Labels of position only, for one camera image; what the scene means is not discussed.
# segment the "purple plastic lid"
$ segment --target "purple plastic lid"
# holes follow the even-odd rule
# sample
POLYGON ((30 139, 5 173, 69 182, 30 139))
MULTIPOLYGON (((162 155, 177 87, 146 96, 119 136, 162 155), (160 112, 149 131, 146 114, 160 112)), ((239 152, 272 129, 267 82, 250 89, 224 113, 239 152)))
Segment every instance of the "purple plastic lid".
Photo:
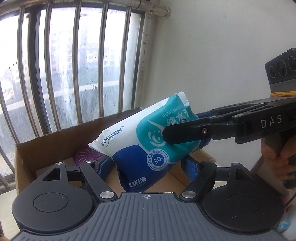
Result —
POLYGON ((74 161, 76 165, 79 166, 81 163, 88 160, 99 161, 104 156, 105 155, 103 153, 100 153, 88 146, 78 149, 74 156, 74 161))

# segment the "finger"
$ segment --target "finger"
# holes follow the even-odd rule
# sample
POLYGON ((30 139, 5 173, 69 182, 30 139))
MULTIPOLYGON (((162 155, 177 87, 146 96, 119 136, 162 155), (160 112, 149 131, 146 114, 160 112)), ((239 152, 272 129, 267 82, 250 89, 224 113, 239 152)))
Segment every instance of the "finger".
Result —
POLYGON ((264 139, 261 139, 261 153, 263 156, 274 159, 276 157, 275 151, 266 144, 264 139))
POLYGON ((288 159, 283 159, 282 157, 277 157, 275 159, 271 159, 268 157, 264 157, 265 162, 272 168, 279 168, 289 164, 288 159))
POLYGON ((289 158, 296 153, 296 135, 291 137, 281 151, 281 157, 289 158))
POLYGON ((275 175, 275 178, 279 180, 293 180, 295 179, 295 176, 294 175, 275 175))
POLYGON ((286 165, 284 167, 273 168, 274 175, 286 175, 290 172, 296 171, 296 166, 286 165))

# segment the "metal bar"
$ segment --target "metal bar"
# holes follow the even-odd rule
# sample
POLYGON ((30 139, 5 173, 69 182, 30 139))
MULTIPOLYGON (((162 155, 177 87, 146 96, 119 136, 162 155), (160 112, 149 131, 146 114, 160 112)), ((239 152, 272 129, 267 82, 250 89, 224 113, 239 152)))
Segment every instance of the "metal bar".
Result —
MULTIPOLYGON (((46 4, 48 0, 7 0, 0 4, 0 15, 19 10, 20 7, 31 7, 46 4)), ((73 0, 55 0, 54 3, 73 3, 73 0)), ((170 9, 166 6, 156 5, 147 0, 83 0, 84 3, 113 3, 132 7, 144 12, 151 12, 157 16, 167 18, 170 9)))
POLYGON ((103 68, 104 68, 104 45, 105 31, 108 13, 108 3, 103 4, 101 30, 99 36, 99 58, 98 58, 98 89, 99 89, 99 117, 104 116, 104 93, 103 93, 103 68))
POLYGON ((54 123, 57 131, 61 130, 61 125, 59 123, 59 116, 57 114, 57 107, 54 99, 54 90, 52 87, 52 76, 50 71, 50 51, 49 51, 49 30, 50 30, 50 18, 52 15, 52 2, 48 2, 46 7, 45 15, 45 27, 44 27, 44 62, 45 62, 45 76, 47 82, 47 90, 49 96, 50 107, 52 109, 52 114, 54 117, 54 123))
POLYGON ((4 150, 2 149, 2 147, 0 146, 0 154, 3 157, 4 161, 6 162, 6 164, 9 166, 10 170, 12 170, 12 172, 15 172, 15 168, 12 165, 12 163, 10 162, 10 160, 8 159, 7 155, 5 154, 4 150))
POLYGON ((80 20, 80 12, 81 12, 81 3, 82 1, 80 0, 75 9, 74 27, 73 27, 73 47, 72 47, 74 97, 75 97, 75 106, 76 106, 78 124, 83 123, 81 106, 80 106, 80 96, 79 96, 79 82, 78 82, 78 29, 79 29, 79 20, 80 20))
POLYGON ((5 188, 7 189, 7 190, 9 190, 10 188, 9 188, 9 184, 8 184, 8 182, 5 180, 5 178, 0 174, 0 182, 2 182, 3 183, 3 185, 5 186, 5 188))
POLYGON ((45 109, 41 87, 39 69, 39 25, 41 10, 38 7, 30 9, 28 27, 28 70, 31 81, 33 100, 37 111, 38 120, 44 135, 52 132, 45 109))
POLYGON ((145 60, 147 56, 152 16, 153 15, 151 12, 145 13, 144 27, 143 27, 142 41, 141 41, 141 48, 140 48, 139 66, 138 66, 138 73, 137 73, 138 76, 137 76, 136 93, 135 93, 135 104, 134 104, 135 107, 140 107, 141 105, 141 93, 143 89, 143 78, 144 78, 144 70, 145 70, 145 64, 146 64, 145 60))
POLYGON ((138 33, 135 68, 133 71, 133 85, 132 85, 132 91, 131 91, 131 110, 133 108, 135 108, 136 86, 137 86, 138 67, 139 67, 140 49, 141 49, 142 33, 143 33, 143 27, 144 27, 144 19, 145 19, 145 14, 142 14, 141 20, 140 20, 140 26, 139 26, 139 33, 138 33))
POLYGON ((123 109, 123 88, 124 88, 124 73, 126 68, 126 49, 128 46, 128 31, 131 20, 131 7, 126 8, 126 20, 124 23, 124 32, 121 47, 121 60, 120 60, 120 72, 119 72, 119 92, 118 92, 118 112, 122 112, 123 109))
POLYGON ((3 91, 2 91, 2 87, 1 87, 1 81, 0 81, 0 104, 1 104, 1 108, 2 108, 4 118, 6 120, 8 128, 10 130, 11 136, 14 139, 15 143, 19 144, 20 141, 19 141, 19 139, 17 137, 15 129, 13 128, 13 125, 12 125, 12 122, 11 122, 11 119, 10 119, 10 116, 8 114, 8 110, 7 110, 7 107, 6 107, 6 104, 5 104, 5 99, 4 99, 4 95, 3 95, 3 91))
POLYGON ((29 121, 31 123, 35 137, 39 137, 39 133, 38 133, 38 130, 34 121, 34 117, 32 114, 32 110, 30 107, 30 101, 29 101, 27 88, 26 88, 26 81, 25 81, 24 65, 22 62, 22 23, 24 20, 24 15, 25 15, 25 7, 21 7, 19 19, 18 19, 18 26, 17 26, 17 62, 18 62, 17 65, 18 65, 19 76, 20 76, 20 86, 22 89, 22 96, 24 98, 24 103, 25 103, 26 111, 28 113, 29 121))

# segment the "gray ribbed surface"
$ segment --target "gray ribbed surface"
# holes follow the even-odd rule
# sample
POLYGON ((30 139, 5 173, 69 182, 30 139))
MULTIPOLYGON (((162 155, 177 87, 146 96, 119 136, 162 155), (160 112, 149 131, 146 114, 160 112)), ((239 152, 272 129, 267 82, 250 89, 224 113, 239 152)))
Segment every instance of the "gray ribbed surface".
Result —
POLYGON ((211 224, 193 203, 178 201, 173 193, 123 193, 121 198, 98 206, 79 228, 53 236, 19 233, 13 241, 284 241, 280 234, 243 236, 211 224))

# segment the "packet of wipes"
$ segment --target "packet of wipes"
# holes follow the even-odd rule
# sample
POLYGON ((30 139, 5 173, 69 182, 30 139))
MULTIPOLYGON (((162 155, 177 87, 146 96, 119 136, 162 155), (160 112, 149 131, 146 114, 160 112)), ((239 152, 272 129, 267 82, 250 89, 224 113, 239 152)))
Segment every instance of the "packet of wipes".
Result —
POLYGON ((198 119, 183 92, 162 100, 102 131, 89 146, 113 158, 122 187, 143 192, 180 159, 204 147, 193 141, 170 145, 162 131, 170 124, 198 119))

